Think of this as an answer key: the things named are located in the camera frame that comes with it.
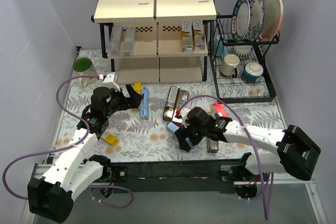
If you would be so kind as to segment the blue floral plate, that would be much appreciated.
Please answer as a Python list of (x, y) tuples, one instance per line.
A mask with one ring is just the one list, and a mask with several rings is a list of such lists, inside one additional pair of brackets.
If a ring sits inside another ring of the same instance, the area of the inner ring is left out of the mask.
[(246, 38), (249, 41), (258, 39), (265, 18), (265, 4), (264, 0), (249, 0), (250, 7), (250, 22)]

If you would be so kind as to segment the light blue toothpaste box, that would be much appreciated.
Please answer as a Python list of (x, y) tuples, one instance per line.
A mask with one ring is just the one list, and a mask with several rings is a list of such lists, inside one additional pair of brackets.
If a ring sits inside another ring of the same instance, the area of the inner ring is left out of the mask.
[(143, 100), (140, 106), (140, 117), (141, 119), (149, 119), (149, 90), (148, 88), (143, 88), (141, 91)]

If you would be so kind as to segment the white bowl blue pattern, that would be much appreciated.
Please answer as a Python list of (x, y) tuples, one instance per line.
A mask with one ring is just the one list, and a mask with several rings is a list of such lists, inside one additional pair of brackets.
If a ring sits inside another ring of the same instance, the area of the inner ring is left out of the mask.
[(234, 46), (232, 48), (232, 53), (235, 54), (239, 59), (247, 59), (251, 54), (251, 46)]

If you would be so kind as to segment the yellow toothpaste box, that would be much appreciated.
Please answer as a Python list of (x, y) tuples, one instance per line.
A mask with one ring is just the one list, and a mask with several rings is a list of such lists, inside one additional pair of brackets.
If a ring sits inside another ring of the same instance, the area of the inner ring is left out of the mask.
[(136, 81), (134, 83), (134, 90), (137, 94), (141, 94), (141, 90), (142, 90), (142, 82), (140, 81)]

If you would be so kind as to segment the silver white toothpaste box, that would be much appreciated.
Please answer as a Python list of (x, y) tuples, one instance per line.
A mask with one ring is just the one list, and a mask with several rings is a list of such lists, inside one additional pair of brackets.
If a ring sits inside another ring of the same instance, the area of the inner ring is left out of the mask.
[(134, 53), (136, 29), (127, 28), (124, 37), (122, 53), (124, 57), (132, 58)]

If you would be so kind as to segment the silver striped toothpaste box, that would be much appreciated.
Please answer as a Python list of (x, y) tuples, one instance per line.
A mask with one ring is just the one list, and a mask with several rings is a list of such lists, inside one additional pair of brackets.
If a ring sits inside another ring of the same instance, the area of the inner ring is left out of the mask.
[(114, 25), (112, 28), (109, 49), (112, 55), (119, 55), (121, 52), (121, 37), (122, 37), (123, 27), (121, 25)]

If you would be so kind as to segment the green floral mug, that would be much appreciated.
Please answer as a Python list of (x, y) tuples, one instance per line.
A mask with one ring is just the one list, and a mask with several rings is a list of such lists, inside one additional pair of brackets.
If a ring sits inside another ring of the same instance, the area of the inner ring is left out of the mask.
[(87, 57), (76, 59), (72, 65), (72, 68), (78, 76), (90, 76), (79, 78), (79, 84), (82, 87), (86, 87), (87, 85), (92, 84), (98, 80), (98, 73), (96, 68), (93, 65), (91, 59)]

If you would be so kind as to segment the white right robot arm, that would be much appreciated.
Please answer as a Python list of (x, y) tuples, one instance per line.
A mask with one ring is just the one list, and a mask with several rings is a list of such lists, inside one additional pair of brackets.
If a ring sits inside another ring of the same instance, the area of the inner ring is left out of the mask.
[(308, 181), (313, 175), (321, 154), (320, 147), (298, 126), (287, 129), (266, 129), (242, 126), (238, 121), (224, 116), (212, 116), (202, 108), (178, 110), (182, 125), (174, 132), (181, 150), (189, 152), (203, 138), (217, 142), (240, 143), (264, 150), (250, 154), (238, 166), (238, 176), (251, 180), (260, 171), (288, 173), (296, 179)]

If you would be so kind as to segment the brown red toothpaste box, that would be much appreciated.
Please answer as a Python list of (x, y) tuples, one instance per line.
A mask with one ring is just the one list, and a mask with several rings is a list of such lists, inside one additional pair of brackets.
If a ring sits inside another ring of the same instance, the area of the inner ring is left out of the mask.
[(189, 98), (189, 91), (180, 89), (179, 93), (178, 93), (178, 97), (176, 99), (176, 105), (175, 105), (174, 114), (173, 114), (173, 118), (172, 118), (172, 122), (176, 125), (181, 125), (182, 124), (182, 119), (178, 119), (176, 117), (176, 113), (177, 113), (178, 110), (181, 109), (182, 105), (185, 104), (185, 102), (188, 100), (188, 98)]

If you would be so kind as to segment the orange RO toothpaste box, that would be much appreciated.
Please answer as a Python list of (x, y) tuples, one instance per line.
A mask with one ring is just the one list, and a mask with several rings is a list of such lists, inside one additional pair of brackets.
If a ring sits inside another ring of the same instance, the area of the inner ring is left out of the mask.
[(194, 48), (192, 22), (190, 20), (181, 21), (182, 31), (182, 52), (192, 53)]

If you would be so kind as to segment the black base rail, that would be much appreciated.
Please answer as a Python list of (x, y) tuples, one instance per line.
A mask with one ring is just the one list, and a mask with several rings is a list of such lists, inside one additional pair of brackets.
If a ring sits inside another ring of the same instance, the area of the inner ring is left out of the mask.
[(259, 176), (257, 157), (252, 153), (245, 153), (241, 159), (128, 163), (113, 163), (105, 156), (93, 155), (70, 174), (68, 186), (60, 179), (47, 182), (47, 177), (43, 176), (32, 178), (27, 190), (29, 197), (43, 196), (50, 191), (74, 197), (91, 183), (112, 183), (132, 192), (218, 191), (234, 194), (235, 182)]

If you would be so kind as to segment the pink beige plate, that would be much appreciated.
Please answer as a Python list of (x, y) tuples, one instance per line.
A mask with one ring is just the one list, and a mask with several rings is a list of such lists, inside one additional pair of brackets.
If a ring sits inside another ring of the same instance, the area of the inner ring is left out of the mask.
[(259, 37), (263, 41), (271, 41), (281, 27), (284, 5), (282, 0), (264, 0), (264, 4), (265, 18)]

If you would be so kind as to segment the dark grey toothpaste box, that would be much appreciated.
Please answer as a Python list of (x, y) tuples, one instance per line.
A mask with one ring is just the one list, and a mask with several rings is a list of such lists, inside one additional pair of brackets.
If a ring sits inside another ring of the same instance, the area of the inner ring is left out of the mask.
[[(218, 118), (218, 114), (215, 112), (208, 113), (213, 118)], [(213, 141), (210, 138), (207, 138), (207, 152), (208, 153), (217, 153), (219, 151), (219, 146), (217, 141)]]

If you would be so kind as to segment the black gold toothpaste box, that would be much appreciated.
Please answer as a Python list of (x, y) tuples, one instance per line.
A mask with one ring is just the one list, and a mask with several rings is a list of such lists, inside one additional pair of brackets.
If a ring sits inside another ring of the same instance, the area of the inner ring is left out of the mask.
[(162, 118), (164, 121), (171, 122), (173, 120), (177, 99), (179, 97), (179, 91), (180, 91), (180, 87), (170, 86), (167, 100), (165, 103), (165, 107), (163, 110)]

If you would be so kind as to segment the silver RO toothpaste box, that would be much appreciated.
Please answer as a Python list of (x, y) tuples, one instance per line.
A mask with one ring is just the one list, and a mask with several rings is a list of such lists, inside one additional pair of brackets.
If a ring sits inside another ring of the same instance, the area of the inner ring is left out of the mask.
[(206, 40), (202, 20), (193, 20), (193, 42), (194, 42), (194, 51), (205, 50)]

